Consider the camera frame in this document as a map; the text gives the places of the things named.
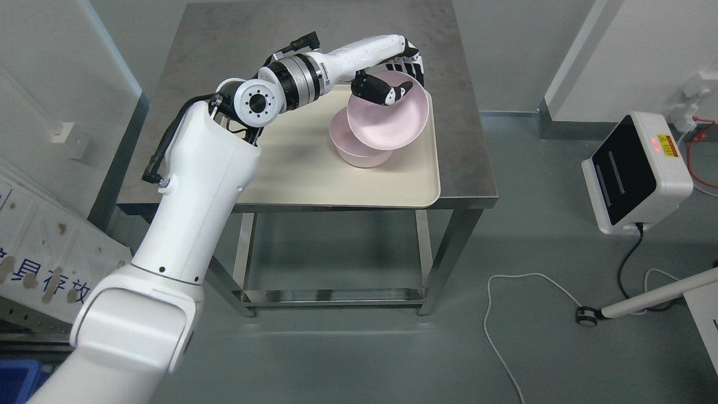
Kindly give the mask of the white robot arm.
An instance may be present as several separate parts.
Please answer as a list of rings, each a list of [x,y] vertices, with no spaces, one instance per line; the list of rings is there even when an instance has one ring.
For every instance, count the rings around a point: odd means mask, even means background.
[[[93,287],[70,332],[73,352],[29,402],[149,402],[194,336],[213,252],[258,169],[262,130],[339,82],[403,56],[420,51],[400,34],[323,53],[309,33],[272,54],[251,79],[231,77],[189,99],[142,175],[162,198],[141,245]]]

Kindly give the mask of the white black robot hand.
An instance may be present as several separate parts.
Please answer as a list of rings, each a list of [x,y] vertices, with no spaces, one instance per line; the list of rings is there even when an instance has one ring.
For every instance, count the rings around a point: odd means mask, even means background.
[[[323,55],[325,93],[336,84],[349,84],[352,95],[366,102],[390,107],[409,92],[424,85],[424,64],[418,48],[400,34],[359,39]],[[387,84],[369,71],[385,67],[411,77],[397,85]]]

